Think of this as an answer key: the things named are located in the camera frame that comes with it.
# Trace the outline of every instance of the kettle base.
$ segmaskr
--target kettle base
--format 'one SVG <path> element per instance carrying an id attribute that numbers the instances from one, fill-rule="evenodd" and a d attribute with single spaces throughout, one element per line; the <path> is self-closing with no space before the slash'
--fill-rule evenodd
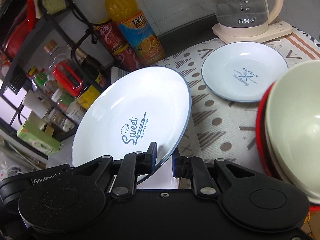
<path id="1" fill-rule="evenodd" d="M 291 34 L 292 26 L 285 21 L 276 19 L 269 25 L 264 23 L 263 25 L 250 28 L 231 28 L 218 23 L 212 27 L 212 30 L 213 33 L 226 44 L 238 41 L 255 41 L 262 43 Z"/>

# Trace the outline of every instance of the red can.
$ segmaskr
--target red can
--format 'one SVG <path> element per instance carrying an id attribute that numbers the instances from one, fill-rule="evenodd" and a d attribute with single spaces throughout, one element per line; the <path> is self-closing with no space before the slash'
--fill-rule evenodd
<path id="1" fill-rule="evenodd" d="M 111 53 L 127 43 L 114 21 L 98 26 L 96 31 L 100 33 L 101 42 Z"/>
<path id="2" fill-rule="evenodd" d="M 112 55 L 126 71 L 131 72 L 143 67 L 129 43 L 113 52 Z"/>

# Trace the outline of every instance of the sweet bakery logo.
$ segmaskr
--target sweet bakery logo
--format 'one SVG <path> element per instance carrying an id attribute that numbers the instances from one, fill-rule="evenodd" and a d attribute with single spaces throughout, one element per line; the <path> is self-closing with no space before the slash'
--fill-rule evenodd
<path id="1" fill-rule="evenodd" d="M 255 84 L 257 84 L 257 82 L 255 80 L 253 80 L 253 78 L 257 78 L 259 77 L 257 74 L 255 74 L 254 72 L 246 69 L 246 68 L 242 68 L 243 72 L 239 72 L 237 70 L 234 69 L 235 72 L 237 72 L 240 75 L 236 75 L 234 74 L 233 77 L 237 80 L 239 80 L 241 83 L 243 83 L 245 86 L 249 86 L 249 82 L 253 82 Z"/>
<path id="2" fill-rule="evenodd" d="M 122 134 L 123 143 L 128 144 L 128 143 L 132 142 L 133 145 L 137 145 L 138 139 L 139 138 L 141 138 L 141 139 L 143 138 L 144 132 L 146 130 L 146 126 L 147 126 L 147 123 L 148 123 L 148 119 L 146 119 L 146 115 L 147 115 L 147 112 L 144 113 L 144 116 L 141 119 L 139 126 L 138 126 L 138 118 L 131 117 L 131 119 L 129 119 L 130 124 L 126 123 L 121 128 L 121 134 Z M 130 130 L 130 135 L 127 134 L 129 136 L 129 138 L 128 138 L 127 135 L 125 135 L 125 134 L 129 130 Z"/>

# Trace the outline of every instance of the orange juice bottle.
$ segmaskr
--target orange juice bottle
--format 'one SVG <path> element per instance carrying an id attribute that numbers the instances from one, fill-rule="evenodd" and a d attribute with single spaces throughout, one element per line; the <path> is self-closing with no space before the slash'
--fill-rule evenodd
<path id="1" fill-rule="evenodd" d="M 164 49 L 136 0 L 105 0 L 105 6 L 143 65 L 150 66 L 164 58 Z"/>

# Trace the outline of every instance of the patterned tablecloth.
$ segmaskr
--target patterned tablecloth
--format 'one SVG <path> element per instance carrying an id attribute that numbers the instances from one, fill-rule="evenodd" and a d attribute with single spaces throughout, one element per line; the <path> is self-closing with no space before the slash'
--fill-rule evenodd
<path id="1" fill-rule="evenodd" d="M 288 68 L 303 61 L 320 59 L 320 43 L 300 29 L 295 28 L 292 34 L 264 44 L 278 51 L 287 61 Z M 212 39 L 154 64 L 178 71 L 191 90 L 191 116 L 178 149 L 181 155 L 199 156 L 205 162 L 225 158 L 264 173 L 255 143 L 258 103 L 235 103 L 220 98 L 206 87 L 201 77 L 204 60 L 223 45 L 225 43 L 219 38 Z M 189 180 L 182 179 L 180 188 L 188 187 Z"/>

